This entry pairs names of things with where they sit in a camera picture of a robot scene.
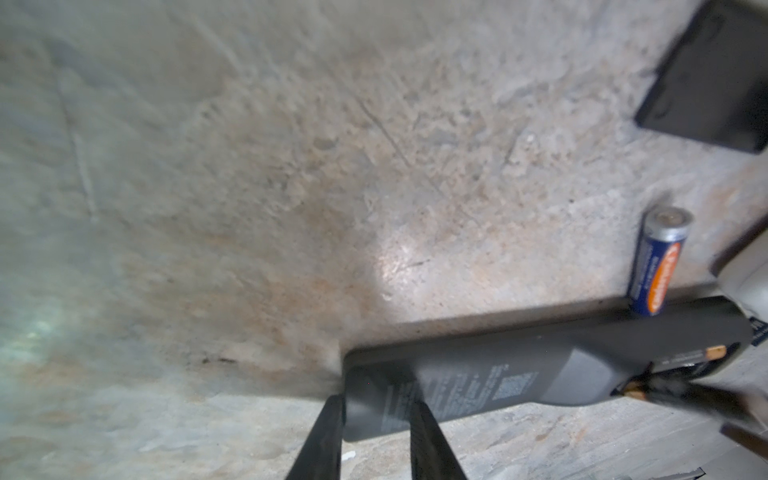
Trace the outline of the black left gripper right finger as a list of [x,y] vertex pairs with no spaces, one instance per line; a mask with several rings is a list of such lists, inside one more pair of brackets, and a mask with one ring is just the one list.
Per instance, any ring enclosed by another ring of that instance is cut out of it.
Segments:
[[416,401],[410,411],[410,460],[414,480],[466,480],[428,405]]

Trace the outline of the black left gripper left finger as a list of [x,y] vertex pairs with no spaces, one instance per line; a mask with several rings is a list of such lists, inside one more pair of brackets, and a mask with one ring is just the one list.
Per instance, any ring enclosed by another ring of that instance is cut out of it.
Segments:
[[287,474],[287,480],[340,479],[344,420],[344,396],[330,396]]

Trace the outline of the black remote battery cover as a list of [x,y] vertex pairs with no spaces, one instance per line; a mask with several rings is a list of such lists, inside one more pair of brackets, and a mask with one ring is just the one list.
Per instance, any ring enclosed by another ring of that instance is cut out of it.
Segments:
[[644,129],[758,155],[767,148],[767,4],[705,1],[656,68]]

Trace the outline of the white remote control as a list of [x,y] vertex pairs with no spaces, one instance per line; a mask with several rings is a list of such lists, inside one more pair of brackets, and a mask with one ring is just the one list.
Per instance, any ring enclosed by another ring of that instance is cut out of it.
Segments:
[[723,294],[748,318],[767,322],[767,231],[734,256],[717,275]]

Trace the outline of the orange battery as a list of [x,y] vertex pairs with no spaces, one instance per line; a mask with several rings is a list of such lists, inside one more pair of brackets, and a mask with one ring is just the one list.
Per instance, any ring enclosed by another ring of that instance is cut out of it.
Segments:
[[657,206],[645,214],[627,291],[635,314],[656,316],[662,311],[693,222],[691,212],[675,206]]

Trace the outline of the black yellow screwdriver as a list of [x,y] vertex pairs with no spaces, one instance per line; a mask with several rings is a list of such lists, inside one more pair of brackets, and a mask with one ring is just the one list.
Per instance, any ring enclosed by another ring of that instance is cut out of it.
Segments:
[[767,394],[764,392],[653,375],[628,382],[616,395],[716,420],[722,436],[767,460]]

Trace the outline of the black remote control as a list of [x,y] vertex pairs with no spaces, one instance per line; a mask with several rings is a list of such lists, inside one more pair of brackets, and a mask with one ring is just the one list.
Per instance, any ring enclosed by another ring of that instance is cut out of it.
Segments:
[[660,372],[708,376],[752,338],[742,312],[718,296],[673,304],[652,317],[618,310],[358,349],[343,361],[343,437],[356,442],[404,431],[418,400],[440,422],[525,403],[589,406],[654,374],[650,364],[660,357],[725,345],[719,361]]

